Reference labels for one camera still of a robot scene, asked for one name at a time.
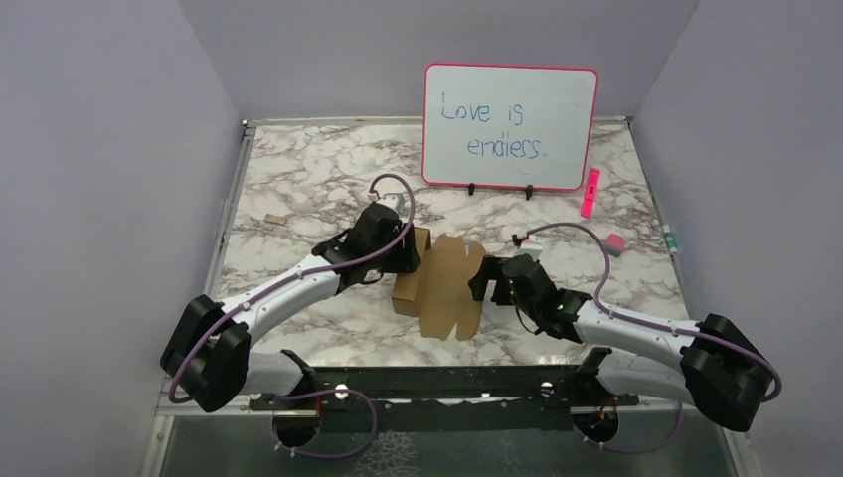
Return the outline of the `green white marker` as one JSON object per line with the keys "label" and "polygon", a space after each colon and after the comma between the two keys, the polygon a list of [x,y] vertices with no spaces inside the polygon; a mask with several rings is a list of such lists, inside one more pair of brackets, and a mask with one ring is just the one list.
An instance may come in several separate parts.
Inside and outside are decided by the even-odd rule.
{"label": "green white marker", "polygon": [[662,232],[668,252],[671,255],[676,255],[678,253],[678,246],[671,228],[668,225],[663,225]]}

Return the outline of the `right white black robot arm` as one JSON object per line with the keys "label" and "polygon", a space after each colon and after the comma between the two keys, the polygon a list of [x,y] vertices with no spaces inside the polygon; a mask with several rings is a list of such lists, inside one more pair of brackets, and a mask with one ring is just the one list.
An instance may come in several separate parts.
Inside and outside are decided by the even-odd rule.
{"label": "right white black robot arm", "polygon": [[538,333],[592,347],[573,380],[585,403],[622,395],[670,399],[746,432],[773,382],[759,351],[723,316],[694,322],[611,308],[591,294],[556,286],[527,254],[485,256],[468,281],[474,300],[484,299],[490,282],[493,303],[514,307]]}

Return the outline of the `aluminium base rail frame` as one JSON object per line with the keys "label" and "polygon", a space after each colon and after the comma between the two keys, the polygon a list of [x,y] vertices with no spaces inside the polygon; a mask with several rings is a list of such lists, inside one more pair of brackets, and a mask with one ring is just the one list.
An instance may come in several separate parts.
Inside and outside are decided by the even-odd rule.
{"label": "aluminium base rail frame", "polygon": [[319,367],[321,398],[159,405],[144,476],[756,476],[747,439],[578,366]]}

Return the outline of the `pink framed whiteboard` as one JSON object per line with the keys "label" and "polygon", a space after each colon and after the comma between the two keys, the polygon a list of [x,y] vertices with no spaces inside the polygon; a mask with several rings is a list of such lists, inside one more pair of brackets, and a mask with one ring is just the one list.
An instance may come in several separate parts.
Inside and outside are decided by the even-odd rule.
{"label": "pink framed whiteboard", "polygon": [[591,68],[429,65],[423,180],[451,187],[580,188],[598,85]]}

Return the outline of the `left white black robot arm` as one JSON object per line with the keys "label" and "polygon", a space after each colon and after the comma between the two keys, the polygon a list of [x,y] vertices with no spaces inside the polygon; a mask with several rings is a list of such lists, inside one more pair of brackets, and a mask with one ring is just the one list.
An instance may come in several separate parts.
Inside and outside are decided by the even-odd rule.
{"label": "left white black robot arm", "polygon": [[258,353],[253,345],[287,319],[354,285],[368,274],[412,273],[421,264],[401,195],[370,203],[354,226],[316,245],[290,270],[239,295],[191,300],[162,353],[174,403],[214,412],[240,395],[275,395],[297,408],[311,399],[305,363],[291,352]]}

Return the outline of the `small wooden block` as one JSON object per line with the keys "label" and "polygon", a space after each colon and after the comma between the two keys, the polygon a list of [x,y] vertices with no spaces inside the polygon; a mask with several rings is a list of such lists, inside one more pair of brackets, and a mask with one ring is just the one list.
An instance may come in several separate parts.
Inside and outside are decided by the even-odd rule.
{"label": "small wooden block", "polygon": [[283,227],[286,225],[287,218],[283,216],[273,215],[273,214],[266,214],[264,216],[264,221],[273,226],[280,226]]}

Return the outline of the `pink grey eraser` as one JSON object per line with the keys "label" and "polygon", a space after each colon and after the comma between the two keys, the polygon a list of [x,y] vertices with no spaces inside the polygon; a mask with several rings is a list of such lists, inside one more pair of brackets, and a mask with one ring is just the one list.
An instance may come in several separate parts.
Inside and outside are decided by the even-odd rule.
{"label": "pink grey eraser", "polygon": [[603,245],[609,255],[613,257],[621,257],[625,250],[626,240],[619,234],[609,234],[603,240]]}

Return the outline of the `brown cardboard box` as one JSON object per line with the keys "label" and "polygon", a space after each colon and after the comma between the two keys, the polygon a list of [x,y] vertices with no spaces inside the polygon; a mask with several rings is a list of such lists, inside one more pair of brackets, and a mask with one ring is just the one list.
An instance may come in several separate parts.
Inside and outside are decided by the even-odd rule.
{"label": "brown cardboard box", "polygon": [[397,275],[391,295],[394,312],[415,318],[424,338],[472,339],[482,302],[473,298],[468,282],[479,271],[484,246],[446,234],[434,238],[425,228],[416,228],[412,238],[421,264],[413,273]]}

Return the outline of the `pink highlighter marker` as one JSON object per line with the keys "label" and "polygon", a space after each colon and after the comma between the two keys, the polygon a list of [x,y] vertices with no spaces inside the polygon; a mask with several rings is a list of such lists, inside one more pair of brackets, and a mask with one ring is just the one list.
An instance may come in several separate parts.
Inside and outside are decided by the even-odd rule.
{"label": "pink highlighter marker", "polygon": [[592,215],[593,208],[596,203],[596,195],[600,174],[600,170],[596,167],[592,167],[589,170],[580,211],[582,218],[588,219]]}

